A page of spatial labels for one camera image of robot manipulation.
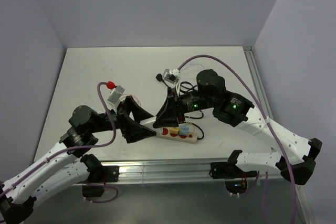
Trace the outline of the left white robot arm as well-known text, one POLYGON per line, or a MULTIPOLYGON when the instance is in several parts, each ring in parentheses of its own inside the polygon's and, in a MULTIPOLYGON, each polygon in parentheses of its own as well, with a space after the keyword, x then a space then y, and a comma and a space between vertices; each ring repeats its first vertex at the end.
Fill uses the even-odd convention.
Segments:
POLYGON ((104 168, 93 155, 98 148, 94 133, 121 130, 128 143, 156 136, 153 128, 156 117, 142 109, 131 96, 119 105, 118 110, 107 109, 97 113, 92 108, 77 107, 69 123, 70 129, 38 161, 19 175, 1 183, 1 215, 5 223, 22 223, 39 203, 53 194, 76 183, 100 183, 104 168))

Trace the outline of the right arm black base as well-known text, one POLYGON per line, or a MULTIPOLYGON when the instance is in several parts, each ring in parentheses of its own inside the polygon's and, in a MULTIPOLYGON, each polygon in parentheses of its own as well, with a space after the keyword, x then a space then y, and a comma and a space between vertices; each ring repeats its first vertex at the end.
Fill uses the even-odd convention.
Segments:
POLYGON ((224 182, 228 194, 239 198, 246 195, 256 185, 259 179, 259 172, 252 170, 244 172, 237 167, 238 157, 242 150, 234 150, 227 161, 211 162, 209 176, 212 179, 234 179, 234 181, 224 182))

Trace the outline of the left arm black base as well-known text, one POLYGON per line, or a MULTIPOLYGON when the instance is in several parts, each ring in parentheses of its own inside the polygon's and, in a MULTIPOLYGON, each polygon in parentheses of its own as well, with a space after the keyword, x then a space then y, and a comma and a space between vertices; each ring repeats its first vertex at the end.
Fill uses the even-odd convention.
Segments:
POLYGON ((93 154, 84 155, 80 162, 86 166, 88 172, 88 178, 83 181, 81 190, 84 200, 95 204, 103 204, 118 197, 119 191, 108 184, 118 181, 120 170, 118 165, 103 166, 93 154), (114 190, 115 195, 109 200, 98 200, 108 188, 114 190))

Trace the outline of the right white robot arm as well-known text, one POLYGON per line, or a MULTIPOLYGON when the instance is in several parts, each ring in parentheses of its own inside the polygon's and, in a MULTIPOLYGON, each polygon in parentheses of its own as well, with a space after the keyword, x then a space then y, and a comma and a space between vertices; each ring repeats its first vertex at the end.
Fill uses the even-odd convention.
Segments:
POLYGON ((255 177, 257 172, 268 172, 280 174, 296 185, 307 183, 322 148, 319 139, 301 137, 263 115, 251 101, 228 91, 225 79, 212 69, 199 72, 196 84, 196 88, 183 93, 168 88, 155 127, 177 126, 186 113, 212 109, 214 118, 251 134, 273 149, 269 153, 234 150, 227 161, 211 164, 209 174, 213 179, 255 177))

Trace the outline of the yellow charger plug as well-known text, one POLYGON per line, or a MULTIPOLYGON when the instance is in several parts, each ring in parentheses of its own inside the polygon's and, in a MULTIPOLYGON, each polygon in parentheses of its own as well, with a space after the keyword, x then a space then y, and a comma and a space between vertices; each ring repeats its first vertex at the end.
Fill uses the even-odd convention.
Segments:
POLYGON ((170 128, 170 133, 171 134, 178 134, 180 129, 178 127, 172 127, 170 128))

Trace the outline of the blue charger plug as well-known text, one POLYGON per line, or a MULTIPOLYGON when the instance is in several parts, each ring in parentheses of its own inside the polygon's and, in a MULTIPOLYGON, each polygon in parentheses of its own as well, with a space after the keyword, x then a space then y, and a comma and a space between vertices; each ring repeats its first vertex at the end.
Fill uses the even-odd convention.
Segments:
POLYGON ((188 135, 189 132, 190 132, 189 127, 187 127, 187 126, 180 126, 180 130, 179 130, 180 134, 188 135))

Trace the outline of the white charger adapter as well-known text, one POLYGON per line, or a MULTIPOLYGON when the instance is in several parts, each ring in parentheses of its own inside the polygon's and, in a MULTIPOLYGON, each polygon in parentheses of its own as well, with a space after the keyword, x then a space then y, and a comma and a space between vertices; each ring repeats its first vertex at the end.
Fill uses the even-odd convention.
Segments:
POLYGON ((156 116, 140 121, 140 125, 147 128, 153 128, 153 124, 155 122, 156 122, 156 116))

